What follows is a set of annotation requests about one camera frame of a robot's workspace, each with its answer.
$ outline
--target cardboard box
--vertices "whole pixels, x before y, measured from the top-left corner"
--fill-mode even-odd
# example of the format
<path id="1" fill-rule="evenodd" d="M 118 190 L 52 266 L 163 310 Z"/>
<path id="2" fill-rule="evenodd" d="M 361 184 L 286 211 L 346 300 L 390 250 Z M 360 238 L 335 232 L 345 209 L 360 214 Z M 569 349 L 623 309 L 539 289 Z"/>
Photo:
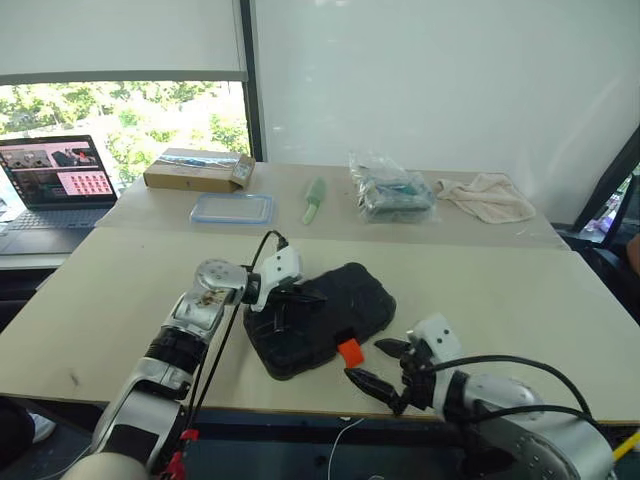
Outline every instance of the cardboard box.
<path id="1" fill-rule="evenodd" d="M 169 148 L 143 176 L 147 187 L 231 193 L 249 185 L 255 164 L 242 153 Z"/>

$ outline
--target window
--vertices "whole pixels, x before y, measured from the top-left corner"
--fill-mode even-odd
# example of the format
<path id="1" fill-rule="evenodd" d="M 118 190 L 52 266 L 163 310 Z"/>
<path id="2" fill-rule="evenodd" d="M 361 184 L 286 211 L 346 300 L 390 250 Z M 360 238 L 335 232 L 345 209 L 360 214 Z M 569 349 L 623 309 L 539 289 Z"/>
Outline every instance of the window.
<path id="1" fill-rule="evenodd" d="M 168 147 L 249 153 L 240 82 L 0 86 L 0 139 L 76 134 L 93 137 L 118 190 Z"/>

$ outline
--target plastic food container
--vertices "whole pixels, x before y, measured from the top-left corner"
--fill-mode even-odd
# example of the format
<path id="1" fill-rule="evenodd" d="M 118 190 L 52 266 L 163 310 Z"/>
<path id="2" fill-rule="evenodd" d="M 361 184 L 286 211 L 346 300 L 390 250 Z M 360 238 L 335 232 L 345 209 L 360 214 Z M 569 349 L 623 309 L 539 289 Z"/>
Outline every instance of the plastic food container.
<path id="1" fill-rule="evenodd" d="M 273 198 L 269 195 L 205 193 L 191 210 L 191 221 L 267 225 L 272 214 Z"/>

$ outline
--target plastic bag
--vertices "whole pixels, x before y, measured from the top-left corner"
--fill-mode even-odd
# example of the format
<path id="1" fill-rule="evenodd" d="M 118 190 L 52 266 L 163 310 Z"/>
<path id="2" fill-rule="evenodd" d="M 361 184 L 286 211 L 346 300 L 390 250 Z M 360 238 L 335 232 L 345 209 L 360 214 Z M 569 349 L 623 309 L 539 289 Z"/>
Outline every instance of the plastic bag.
<path id="1" fill-rule="evenodd" d="M 436 198 L 422 174 L 372 154 L 350 153 L 349 168 L 365 222 L 420 223 L 434 217 Z"/>

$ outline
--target white towel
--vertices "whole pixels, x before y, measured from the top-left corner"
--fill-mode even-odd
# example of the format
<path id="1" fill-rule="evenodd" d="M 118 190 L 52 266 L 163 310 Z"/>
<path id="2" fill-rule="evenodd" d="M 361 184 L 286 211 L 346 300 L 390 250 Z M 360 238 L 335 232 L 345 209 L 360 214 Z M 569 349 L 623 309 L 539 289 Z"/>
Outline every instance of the white towel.
<path id="1" fill-rule="evenodd" d="M 438 198 L 451 200 L 458 207 L 487 223 L 520 222 L 535 216 L 536 209 L 501 173 L 480 173 L 469 185 L 440 179 Z"/>

